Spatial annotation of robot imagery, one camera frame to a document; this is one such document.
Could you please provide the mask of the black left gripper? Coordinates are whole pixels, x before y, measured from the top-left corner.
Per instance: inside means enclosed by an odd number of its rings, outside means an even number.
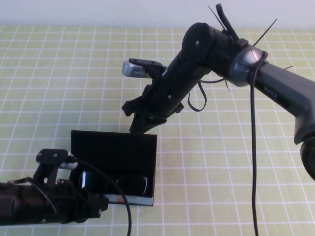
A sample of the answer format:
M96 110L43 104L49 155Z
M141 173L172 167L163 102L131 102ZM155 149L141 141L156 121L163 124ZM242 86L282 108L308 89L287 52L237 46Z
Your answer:
M57 172L50 169L46 173L47 224L84 223L90 218L99 218L108 209L108 198L77 188L68 179L57 179Z

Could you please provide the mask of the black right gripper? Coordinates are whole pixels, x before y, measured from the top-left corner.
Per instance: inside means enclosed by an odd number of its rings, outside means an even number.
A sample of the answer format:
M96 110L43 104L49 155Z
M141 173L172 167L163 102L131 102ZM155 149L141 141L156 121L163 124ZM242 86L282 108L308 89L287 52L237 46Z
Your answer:
M124 61L124 76L152 79L140 97L123 105L126 116L134 114L130 133L145 134L180 112L181 101L209 72L209 68L187 60L174 59L168 67L143 59Z

